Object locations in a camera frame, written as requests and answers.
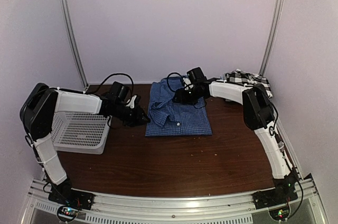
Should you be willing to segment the blue checked shirt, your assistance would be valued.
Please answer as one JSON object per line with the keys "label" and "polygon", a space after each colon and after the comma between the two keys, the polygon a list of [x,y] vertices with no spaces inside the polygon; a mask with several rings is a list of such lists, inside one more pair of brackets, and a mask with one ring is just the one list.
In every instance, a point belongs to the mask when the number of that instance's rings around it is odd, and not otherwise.
{"label": "blue checked shirt", "polygon": [[182,87],[179,77],[152,83],[148,105],[151,122],[146,126],[146,137],[212,135],[203,98],[195,105],[173,102],[173,91]]}

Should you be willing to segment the black white plaid shirt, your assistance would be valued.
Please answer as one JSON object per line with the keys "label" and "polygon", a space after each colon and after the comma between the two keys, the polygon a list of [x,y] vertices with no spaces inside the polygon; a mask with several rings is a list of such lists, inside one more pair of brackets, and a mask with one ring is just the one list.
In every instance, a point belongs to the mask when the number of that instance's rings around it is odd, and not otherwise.
{"label": "black white plaid shirt", "polygon": [[227,82],[237,83],[242,86],[262,84],[266,90],[267,96],[270,99],[273,97],[269,80],[258,73],[249,73],[240,69],[236,69],[234,71],[225,73],[223,77]]}

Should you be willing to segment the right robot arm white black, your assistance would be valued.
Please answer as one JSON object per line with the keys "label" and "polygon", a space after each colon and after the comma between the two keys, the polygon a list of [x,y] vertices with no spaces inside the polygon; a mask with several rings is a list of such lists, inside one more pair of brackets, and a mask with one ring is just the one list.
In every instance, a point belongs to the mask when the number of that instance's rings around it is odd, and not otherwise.
{"label": "right robot arm white black", "polygon": [[259,138],[270,162],[274,203],[283,203],[294,191],[296,178],[276,131],[277,110],[261,84],[241,86],[221,80],[185,84],[174,92],[173,102],[194,105],[200,98],[223,98],[242,105],[245,125]]}

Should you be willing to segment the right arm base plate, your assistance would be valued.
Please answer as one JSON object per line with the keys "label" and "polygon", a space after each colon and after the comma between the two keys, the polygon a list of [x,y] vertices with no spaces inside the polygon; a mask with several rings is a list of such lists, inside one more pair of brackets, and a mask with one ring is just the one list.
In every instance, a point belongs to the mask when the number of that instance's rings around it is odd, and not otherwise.
{"label": "right arm base plate", "polygon": [[256,209],[263,209],[286,204],[288,200],[298,199],[294,190],[284,190],[281,187],[266,191],[257,191],[252,195]]}

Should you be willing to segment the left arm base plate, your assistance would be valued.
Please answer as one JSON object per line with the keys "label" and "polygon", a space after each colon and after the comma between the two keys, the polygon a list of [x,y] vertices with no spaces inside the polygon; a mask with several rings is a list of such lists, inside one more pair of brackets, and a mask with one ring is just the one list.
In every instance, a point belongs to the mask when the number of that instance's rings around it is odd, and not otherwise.
{"label": "left arm base plate", "polygon": [[71,188],[52,188],[48,199],[62,205],[71,206],[80,210],[91,210],[94,194],[74,190]]}

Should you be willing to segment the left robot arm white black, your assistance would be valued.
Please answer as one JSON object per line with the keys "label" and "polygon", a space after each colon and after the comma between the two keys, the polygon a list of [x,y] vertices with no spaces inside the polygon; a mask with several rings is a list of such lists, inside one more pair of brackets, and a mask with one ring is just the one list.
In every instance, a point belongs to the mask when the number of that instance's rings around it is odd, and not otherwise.
{"label": "left robot arm white black", "polygon": [[76,193],[71,190],[59,151],[102,154],[113,117],[129,127],[150,122],[139,105],[139,95],[126,99],[130,91],[118,82],[101,95],[38,83],[21,108],[20,119],[27,142],[43,167],[52,191],[63,204],[73,204]]}

